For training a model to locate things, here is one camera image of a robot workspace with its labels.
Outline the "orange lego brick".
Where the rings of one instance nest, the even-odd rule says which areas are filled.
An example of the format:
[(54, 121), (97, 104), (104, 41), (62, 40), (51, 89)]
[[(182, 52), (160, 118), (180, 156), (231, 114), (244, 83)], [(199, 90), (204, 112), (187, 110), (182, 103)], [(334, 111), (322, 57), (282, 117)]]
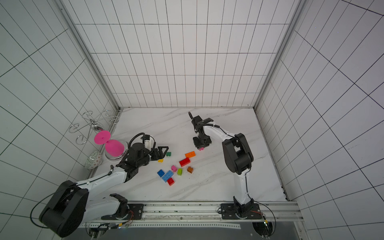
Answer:
[(186, 153), (185, 156), (186, 156), (186, 158), (193, 158), (196, 156), (196, 153), (194, 151), (192, 151), (192, 152)]

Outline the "long red lego brick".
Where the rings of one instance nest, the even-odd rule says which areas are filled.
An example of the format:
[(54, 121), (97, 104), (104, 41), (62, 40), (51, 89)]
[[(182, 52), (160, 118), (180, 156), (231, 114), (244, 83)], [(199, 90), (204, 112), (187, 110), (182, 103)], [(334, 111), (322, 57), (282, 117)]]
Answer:
[(184, 166), (186, 166), (186, 165), (188, 165), (190, 163), (191, 163), (190, 158), (185, 158), (185, 159), (179, 161), (179, 164), (180, 164), (181, 167), (184, 167)]

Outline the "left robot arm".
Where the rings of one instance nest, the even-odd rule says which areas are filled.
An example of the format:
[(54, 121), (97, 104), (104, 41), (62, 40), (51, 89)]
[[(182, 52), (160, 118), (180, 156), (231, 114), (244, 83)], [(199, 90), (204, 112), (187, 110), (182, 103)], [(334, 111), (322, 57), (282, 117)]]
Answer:
[(98, 218), (115, 220), (132, 219), (135, 213), (128, 200), (119, 194), (110, 194), (99, 200), (94, 198), (117, 185), (131, 180), (139, 168), (151, 161), (163, 159), (169, 147), (147, 148), (146, 144), (134, 143), (116, 166), (104, 174), (80, 182), (65, 181), (49, 196), (39, 221), (44, 227), (64, 238), (80, 225)]

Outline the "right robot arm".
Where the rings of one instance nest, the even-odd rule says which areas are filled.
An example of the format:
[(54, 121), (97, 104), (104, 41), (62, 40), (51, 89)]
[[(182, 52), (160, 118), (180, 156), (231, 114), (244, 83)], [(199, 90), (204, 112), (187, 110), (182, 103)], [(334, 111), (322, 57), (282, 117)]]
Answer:
[(226, 166), (234, 173), (236, 194), (234, 195), (234, 212), (239, 219), (246, 219), (254, 206), (254, 200), (249, 196), (247, 173), (252, 168), (254, 157), (245, 135), (232, 134), (215, 124), (211, 118), (202, 119), (188, 113), (197, 134), (193, 142), (198, 150), (208, 147), (214, 137), (222, 143)]

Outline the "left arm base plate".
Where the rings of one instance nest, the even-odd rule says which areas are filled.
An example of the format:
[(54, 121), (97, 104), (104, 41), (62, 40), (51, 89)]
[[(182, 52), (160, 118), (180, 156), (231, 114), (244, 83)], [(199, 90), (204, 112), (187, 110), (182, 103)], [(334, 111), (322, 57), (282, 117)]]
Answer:
[(118, 207), (115, 214), (102, 216), (102, 220), (141, 220), (144, 204), (125, 204)]

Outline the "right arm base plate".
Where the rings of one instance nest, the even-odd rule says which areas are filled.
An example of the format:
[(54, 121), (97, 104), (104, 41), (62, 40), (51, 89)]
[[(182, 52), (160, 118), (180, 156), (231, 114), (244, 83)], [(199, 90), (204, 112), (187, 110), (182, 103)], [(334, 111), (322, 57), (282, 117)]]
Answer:
[(238, 206), (236, 204), (221, 204), (217, 210), (223, 220), (261, 220), (262, 214), (258, 204)]

